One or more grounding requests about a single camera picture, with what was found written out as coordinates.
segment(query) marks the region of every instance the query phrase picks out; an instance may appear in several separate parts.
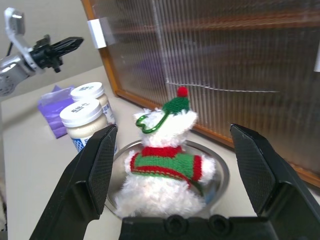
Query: knitted sweater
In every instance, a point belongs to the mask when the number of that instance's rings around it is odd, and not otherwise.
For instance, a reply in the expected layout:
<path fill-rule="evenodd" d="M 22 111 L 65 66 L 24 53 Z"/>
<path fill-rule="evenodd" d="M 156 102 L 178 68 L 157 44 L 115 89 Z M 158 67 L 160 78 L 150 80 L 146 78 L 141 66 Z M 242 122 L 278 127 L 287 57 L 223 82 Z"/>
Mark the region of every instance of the knitted sweater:
<path fill-rule="evenodd" d="M 145 147 L 130 161 L 133 174 L 166 177 L 196 183 L 202 176 L 201 157 L 182 152 L 181 146 Z"/>

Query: white stuffed toy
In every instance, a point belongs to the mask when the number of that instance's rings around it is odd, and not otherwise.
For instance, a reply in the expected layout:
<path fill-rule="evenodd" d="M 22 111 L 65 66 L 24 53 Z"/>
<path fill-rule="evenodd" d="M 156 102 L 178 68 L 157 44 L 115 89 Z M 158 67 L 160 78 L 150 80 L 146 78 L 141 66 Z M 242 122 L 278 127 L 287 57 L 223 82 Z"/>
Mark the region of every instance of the white stuffed toy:
<path fill-rule="evenodd" d="M 189 109 L 187 95 L 187 89 L 180 87 L 177 97 L 162 109 L 134 115 L 144 148 L 131 151 L 125 159 L 127 177 L 115 198 L 118 216 L 166 218 L 178 214 L 187 218 L 205 206 L 203 197 L 190 187 L 212 180 L 215 161 L 183 151 L 198 118 Z"/>

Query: metal bowl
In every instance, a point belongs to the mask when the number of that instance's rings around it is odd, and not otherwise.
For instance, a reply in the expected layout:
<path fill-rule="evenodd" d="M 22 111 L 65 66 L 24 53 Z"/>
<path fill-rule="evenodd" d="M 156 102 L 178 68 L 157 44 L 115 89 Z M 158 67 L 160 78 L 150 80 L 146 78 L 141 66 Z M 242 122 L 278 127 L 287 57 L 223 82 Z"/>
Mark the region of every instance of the metal bowl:
<path fill-rule="evenodd" d="M 124 164 L 125 159 L 131 150 L 141 152 L 142 148 L 142 142 L 141 140 L 138 140 L 125 146 L 114 156 L 112 174 L 105 201 L 105 206 L 113 214 L 115 214 L 116 210 L 116 204 L 114 202 L 115 194 L 121 189 L 127 176 Z M 229 169 L 225 161 L 217 153 L 198 143 L 186 141 L 184 150 L 186 153 L 192 155 L 201 156 L 202 154 L 205 154 L 216 161 L 216 174 L 209 184 L 203 187 L 206 206 L 194 215 L 194 217 L 209 218 L 213 213 L 213 209 L 218 205 L 219 200 L 227 190 L 229 184 Z"/>

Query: countertop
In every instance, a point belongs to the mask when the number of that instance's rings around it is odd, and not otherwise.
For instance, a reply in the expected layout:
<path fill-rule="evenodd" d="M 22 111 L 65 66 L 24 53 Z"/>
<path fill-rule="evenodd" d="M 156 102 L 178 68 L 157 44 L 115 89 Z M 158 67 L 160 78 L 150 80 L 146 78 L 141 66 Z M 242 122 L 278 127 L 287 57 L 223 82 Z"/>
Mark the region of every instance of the countertop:
<path fill-rule="evenodd" d="M 138 140 L 139 129 L 132 115 L 139 112 L 141 107 L 114 96 L 103 67 L 65 79 L 56 85 L 77 87 L 89 82 L 102 82 L 105 87 L 118 124 L 118 147 L 121 149 Z M 54 85 L 1 103 L 9 240 L 30 238 L 62 172 L 77 154 L 69 136 L 56 139 L 37 109 L 40 96 L 50 92 Z M 195 133 L 191 133 L 188 139 L 215 151 L 229 168 L 229 186 L 214 213 L 225 217 L 255 216 L 240 178 L 235 153 Z M 320 197 L 314 196 L 320 203 Z M 105 208 L 100 220 L 90 222 L 84 239 L 117 240 L 120 229 L 121 221 Z"/>

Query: purple plastic bag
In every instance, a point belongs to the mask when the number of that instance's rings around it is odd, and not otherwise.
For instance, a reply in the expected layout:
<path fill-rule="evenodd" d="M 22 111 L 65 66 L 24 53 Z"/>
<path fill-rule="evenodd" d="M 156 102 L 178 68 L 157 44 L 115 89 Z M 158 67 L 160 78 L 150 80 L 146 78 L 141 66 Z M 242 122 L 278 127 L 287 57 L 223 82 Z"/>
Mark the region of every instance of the purple plastic bag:
<path fill-rule="evenodd" d="M 42 95 L 38 101 L 38 110 L 48 122 L 55 138 L 60 138 L 67 134 L 66 127 L 60 118 L 60 112 L 74 103 L 70 95 L 73 89 L 74 86 L 64 89 L 54 86 L 52 92 Z"/>

